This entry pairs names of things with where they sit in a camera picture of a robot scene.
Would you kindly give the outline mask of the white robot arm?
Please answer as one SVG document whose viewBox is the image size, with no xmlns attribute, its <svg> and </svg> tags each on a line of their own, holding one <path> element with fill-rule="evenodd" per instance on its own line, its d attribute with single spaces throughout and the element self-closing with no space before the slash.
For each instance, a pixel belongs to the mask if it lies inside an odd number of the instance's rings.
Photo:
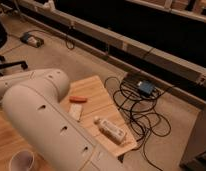
<svg viewBox="0 0 206 171">
<path fill-rule="evenodd" d="M 69 78 L 59 69 L 0 77 L 7 120 L 56 171 L 127 171 L 60 106 Z"/>
</svg>

